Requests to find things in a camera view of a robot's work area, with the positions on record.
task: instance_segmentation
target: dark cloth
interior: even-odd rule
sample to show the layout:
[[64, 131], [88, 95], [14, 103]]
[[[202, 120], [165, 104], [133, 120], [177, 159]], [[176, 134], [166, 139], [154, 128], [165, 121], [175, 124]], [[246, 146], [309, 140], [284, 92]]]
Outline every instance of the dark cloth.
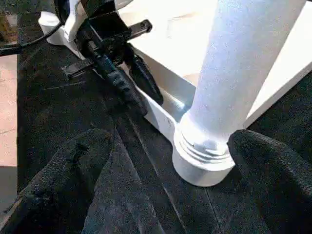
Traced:
[[[19, 19], [19, 42], [42, 35], [25, 22]], [[61, 67], [76, 61], [47, 42], [18, 57], [19, 191], [65, 141], [100, 128], [114, 135], [113, 152], [83, 233], [270, 232], [236, 167], [212, 188], [186, 183], [173, 168], [170, 142], [120, 105], [107, 83], [92, 72], [66, 79]]]

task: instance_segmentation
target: white stand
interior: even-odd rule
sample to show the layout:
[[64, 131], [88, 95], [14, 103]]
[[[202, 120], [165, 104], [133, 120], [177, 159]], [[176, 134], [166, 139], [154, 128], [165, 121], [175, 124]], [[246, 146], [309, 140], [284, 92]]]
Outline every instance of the white stand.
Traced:
[[[197, 88], [161, 67], [155, 79], [164, 104], [159, 106], [139, 90], [148, 103], [146, 118], [173, 144], [174, 167], [189, 183], [213, 186], [234, 166], [226, 145], [229, 135], [243, 128], [304, 3], [219, 0]], [[44, 33], [57, 23], [53, 14], [41, 13], [39, 24]], [[83, 59], [76, 45], [65, 39], [63, 27], [48, 41], [67, 46]], [[148, 64], [152, 60], [138, 53]]]

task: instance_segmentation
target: black fabric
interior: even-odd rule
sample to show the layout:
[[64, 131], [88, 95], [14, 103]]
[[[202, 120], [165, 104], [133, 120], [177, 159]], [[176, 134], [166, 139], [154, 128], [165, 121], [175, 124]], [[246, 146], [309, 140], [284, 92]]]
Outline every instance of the black fabric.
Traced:
[[272, 233], [312, 232], [312, 164], [248, 130], [232, 134], [229, 149]]
[[111, 140], [105, 130], [91, 129], [62, 146], [18, 194], [0, 233], [80, 233]]
[[[35, 19], [19, 19], [19, 42], [42, 35]], [[83, 233], [270, 232], [236, 167], [212, 188], [186, 183], [173, 168], [170, 142], [120, 105], [107, 83], [92, 72], [66, 79], [61, 67], [76, 61], [47, 42], [18, 57], [19, 191], [63, 142], [98, 128], [113, 135], [113, 149]]]

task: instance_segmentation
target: black cord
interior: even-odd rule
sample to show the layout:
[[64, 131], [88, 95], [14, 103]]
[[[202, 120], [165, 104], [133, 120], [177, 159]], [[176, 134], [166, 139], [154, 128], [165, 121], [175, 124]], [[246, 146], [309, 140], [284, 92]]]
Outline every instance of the black cord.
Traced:
[[0, 47], [0, 57], [6, 56], [6, 55], [15, 55], [15, 54], [21, 54], [23, 52], [23, 49], [35, 45], [48, 37], [52, 36], [60, 27], [62, 26], [62, 23], [59, 22], [57, 26], [55, 26], [49, 33], [43, 35], [42, 37], [33, 40], [31, 42], [25, 43], [24, 45], [20, 45], [19, 43], [14, 45], [6, 45], [3, 47]]
[[43, 35], [42, 37], [36, 39], [36, 40], [33, 40], [31, 42], [28, 42], [28, 43], [25, 43], [24, 45], [21, 45], [22, 48], [26, 48], [26, 47], [29, 47], [29, 46], [32, 46], [34, 44], [37, 44], [38, 42], [41, 42], [43, 41], [44, 39], [47, 39], [48, 37], [52, 36], [60, 27], [62, 26], [62, 22], [59, 22], [57, 24], [57, 26], [55, 26], [51, 32]]

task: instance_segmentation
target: white post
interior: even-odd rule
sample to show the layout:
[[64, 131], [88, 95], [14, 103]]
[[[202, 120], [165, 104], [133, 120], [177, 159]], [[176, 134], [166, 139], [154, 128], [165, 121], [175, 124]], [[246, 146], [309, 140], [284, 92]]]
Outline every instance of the white post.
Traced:
[[234, 166], [227, 148], [306, 0], [219, 0], [193, 105], [175, 133], [180, 176], [212, 186]]

